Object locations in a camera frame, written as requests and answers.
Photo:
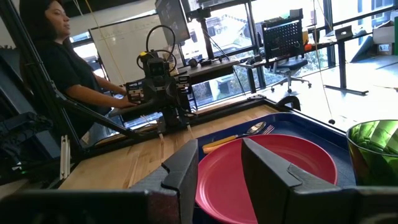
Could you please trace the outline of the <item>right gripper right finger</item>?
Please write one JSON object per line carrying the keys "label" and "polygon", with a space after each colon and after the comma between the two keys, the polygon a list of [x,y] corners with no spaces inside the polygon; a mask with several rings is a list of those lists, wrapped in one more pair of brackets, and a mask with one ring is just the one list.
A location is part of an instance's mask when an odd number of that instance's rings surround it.
{"label": "right gripper right finger", "polygon": [[258,223],[351,223],[353,194],[244,138],[244,179]]}

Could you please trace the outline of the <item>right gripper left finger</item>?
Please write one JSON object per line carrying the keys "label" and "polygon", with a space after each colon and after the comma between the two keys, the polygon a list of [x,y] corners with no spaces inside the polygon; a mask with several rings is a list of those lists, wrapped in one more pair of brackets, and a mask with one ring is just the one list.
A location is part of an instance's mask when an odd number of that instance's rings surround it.
{"label": "right gripper left finger", "polygon": [[198,180],[198,141],[186,142],[130,190],[138,223],[191,223]]}

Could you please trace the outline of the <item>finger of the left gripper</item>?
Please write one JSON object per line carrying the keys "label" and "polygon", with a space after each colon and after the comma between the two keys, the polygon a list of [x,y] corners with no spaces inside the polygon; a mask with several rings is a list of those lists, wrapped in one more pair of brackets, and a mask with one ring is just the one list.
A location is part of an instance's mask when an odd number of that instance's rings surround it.
{"label": "finger of the left gripper", "polygon": [[165,98],[170,105],[172,106],[178,105],[177,88],[175,85],[168,85],[165,88]]}
{"label": "finger of the left gripper", "polygon": [[155,101],[154,104],[157,108],[164,107],[164,105],[165,105],[165,87],[164,86],[155,87],[154,101]]}

